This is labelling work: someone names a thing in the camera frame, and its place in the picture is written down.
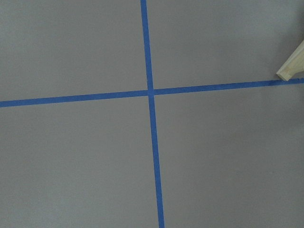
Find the wooden dish rack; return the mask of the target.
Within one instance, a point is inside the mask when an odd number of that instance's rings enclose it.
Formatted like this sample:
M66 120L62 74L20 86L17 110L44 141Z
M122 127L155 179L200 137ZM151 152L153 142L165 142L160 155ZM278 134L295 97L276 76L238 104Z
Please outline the wooden dish rack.
M295 49L290 57L279 68L276 75L284 81L290 80L295 74L304 71L304 41Z

